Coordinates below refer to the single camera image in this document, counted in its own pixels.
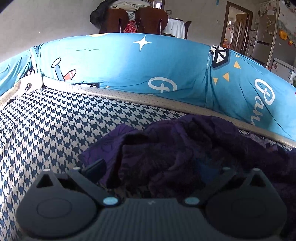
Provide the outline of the purple floral garment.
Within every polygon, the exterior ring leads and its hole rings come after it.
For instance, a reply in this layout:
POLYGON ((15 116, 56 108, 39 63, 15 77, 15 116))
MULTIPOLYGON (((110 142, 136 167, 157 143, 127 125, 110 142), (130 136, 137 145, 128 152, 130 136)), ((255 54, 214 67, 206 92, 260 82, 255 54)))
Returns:
POLYGON ((259 168, 287 206, 280 236, 295 240, 295 150, 244 135, 224 119, 186 115, 141 131, 121 124, 79 155, 85 165, 99 159, 106 162, 100 184, 120 197, 183 199, 224 167, 259 168))

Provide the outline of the houndstooth seat cushion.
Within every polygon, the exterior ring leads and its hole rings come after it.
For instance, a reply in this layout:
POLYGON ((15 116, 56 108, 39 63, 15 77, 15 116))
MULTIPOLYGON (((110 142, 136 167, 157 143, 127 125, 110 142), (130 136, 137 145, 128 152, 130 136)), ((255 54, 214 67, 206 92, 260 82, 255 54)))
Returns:
POLYGON ((182 112, 50 88, 18 97, 1 110, 1 240, 19 240, 16 209, 44 169, 82 167, 78 156, 125 123, 141 130, 182 112))

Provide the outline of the blue cartoon print sofa cover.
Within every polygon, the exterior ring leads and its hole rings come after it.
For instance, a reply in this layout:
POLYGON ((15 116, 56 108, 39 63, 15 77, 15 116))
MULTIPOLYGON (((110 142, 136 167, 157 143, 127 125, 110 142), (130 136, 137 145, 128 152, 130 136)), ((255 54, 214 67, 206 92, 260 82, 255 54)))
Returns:
POLYGON ((131 33, 67 37, 3 61, 1 93, 30 73, 181 101, 295 139, 295 87, 221 46, 131 33))

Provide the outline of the red patterned cloth on chair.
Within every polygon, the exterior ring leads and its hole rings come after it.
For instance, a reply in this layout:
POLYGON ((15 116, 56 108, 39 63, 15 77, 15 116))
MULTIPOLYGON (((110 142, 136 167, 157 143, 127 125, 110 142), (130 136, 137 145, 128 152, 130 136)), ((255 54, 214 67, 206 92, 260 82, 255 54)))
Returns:
POLYGON ((124 33, 136 33, 137 32, 137 24, 136 21, 129 21, 123 30, 124 33))

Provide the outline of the white chest freezer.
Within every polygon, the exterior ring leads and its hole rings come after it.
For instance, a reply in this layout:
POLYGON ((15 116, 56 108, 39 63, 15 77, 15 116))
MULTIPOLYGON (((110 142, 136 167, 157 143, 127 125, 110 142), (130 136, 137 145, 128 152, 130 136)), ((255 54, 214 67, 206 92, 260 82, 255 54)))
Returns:
POLYGON ((271 72, 284 79, 286 82, 293 84, 295 78, 295 67, 274 58, 271 72))

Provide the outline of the brown wooden chair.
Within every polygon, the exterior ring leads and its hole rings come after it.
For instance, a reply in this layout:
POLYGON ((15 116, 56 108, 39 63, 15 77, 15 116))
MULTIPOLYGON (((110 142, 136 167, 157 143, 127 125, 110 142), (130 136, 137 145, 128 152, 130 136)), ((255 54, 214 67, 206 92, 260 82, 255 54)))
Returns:
POLYGON ((140 8, 135 12, 137 33, 162 35, 168 19, 167 13, 162 9, 140 8))
POLYGON ((99 33, 123 33, 123 30, 128 22, 128 14, 125 10, 108 9, 106 12, 106 18, 99 30, 99 33))

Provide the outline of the white cloth dining table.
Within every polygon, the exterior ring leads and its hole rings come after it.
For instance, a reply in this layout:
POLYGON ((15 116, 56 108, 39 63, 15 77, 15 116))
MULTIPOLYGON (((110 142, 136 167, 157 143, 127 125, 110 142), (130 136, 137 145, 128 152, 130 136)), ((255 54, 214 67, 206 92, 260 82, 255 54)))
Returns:
POLYGON ((176 38, 185 39, 185 23, 180 20, 168 19, 168 23, 162 33, 172 35, 176 38))

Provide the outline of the silver refrigerator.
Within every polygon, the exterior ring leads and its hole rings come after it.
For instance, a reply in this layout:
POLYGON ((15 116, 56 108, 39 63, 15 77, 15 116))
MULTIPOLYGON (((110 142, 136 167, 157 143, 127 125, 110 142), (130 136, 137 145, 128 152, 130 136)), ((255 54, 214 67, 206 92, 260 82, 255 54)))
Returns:
POLYGON ((287 32, 279 28, 279 15, 279 1, 266 1, 259 5, 257 35, 251 57, 266 68, 273 64, 275 58, 290 65, 295 60, 295 46, 287 32))

